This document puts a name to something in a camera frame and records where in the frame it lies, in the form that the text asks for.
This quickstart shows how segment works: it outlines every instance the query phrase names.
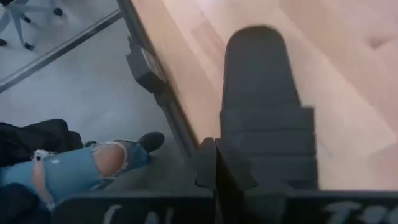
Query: black jacket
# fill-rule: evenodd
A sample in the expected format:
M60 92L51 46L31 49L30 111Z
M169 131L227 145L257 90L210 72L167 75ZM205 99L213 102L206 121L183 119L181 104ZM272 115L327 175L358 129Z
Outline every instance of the black jacket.
M59 153L82 147L80 135L61 119L22 128L0 123L0 167L29 161L37 149ZM48 223L49 213L39 205L39 198L22 185L0 187L0 224Z
M69 131L67 123L61 119L22 128L0 123L0 167L29 161L37 149L67 152L82 147L80 135Z

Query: gray floor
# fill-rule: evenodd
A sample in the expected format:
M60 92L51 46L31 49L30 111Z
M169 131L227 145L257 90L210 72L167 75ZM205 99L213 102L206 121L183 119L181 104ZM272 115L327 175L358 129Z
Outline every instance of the gray floor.
M61 118L84 141L162 131L166 143L154 163L123 175L109 189L176 189L183 158L162 110L131 75L128 35L120 19L1 93L0 121L23 126Z
M50 0L30 0L28 5L49 6ZM56 6L64 11L62 17L51 16L45 20L43 13L30 13L32 24L22 21L22 31L26 42L35 45L29 52L21 46L13 22L0 33L0 38L8 41L7 47L0 48L0 86L14 76L51 54L57 47L83 33L106 16L118 10L115 0L55 0Z

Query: ripped jeans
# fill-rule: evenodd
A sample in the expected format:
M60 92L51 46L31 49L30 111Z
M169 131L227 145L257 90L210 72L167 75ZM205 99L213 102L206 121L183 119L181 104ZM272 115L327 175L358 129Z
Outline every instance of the ripped jeans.
M116 178L116 175L102 177L94 161L93 156L98 151L97 149L103 149L106 146L90 146L0 168L0 186L12 183L22 184L36 194L43 205L52 210L56 204L69 196L99 187ZM128 150L131 151L130 156L135 158L134 162L125 160L118 175L149 162L149 155L139 144L133 146L132 150Z

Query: sneaker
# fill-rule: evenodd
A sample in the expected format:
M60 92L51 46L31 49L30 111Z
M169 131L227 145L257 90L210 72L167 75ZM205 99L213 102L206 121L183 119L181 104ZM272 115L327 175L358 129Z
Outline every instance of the sneaker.
M160 132L151 132L141 137L138 142L147 153L160 149L164 143L164 135Z

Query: office chair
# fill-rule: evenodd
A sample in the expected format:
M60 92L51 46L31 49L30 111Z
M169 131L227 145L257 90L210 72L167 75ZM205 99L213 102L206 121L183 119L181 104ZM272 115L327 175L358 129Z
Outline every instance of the office chair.
M48 12L54 13L57 16L62 16L63 11L58 7L52 7L55 5L55 0L50 0L50 7L27 6L26 4L28 1L29 0L0 0L0 5L2 5L4 8L4 14L0 18L0 33L7 27L12 18L22 46L28 50L33 50L34 46L25 42L24 36L22 35L21 20L28 24L32 22L32 20L26 16L26 13ZM5 45L7 45L7 42L3 39L0 39L0 46Z

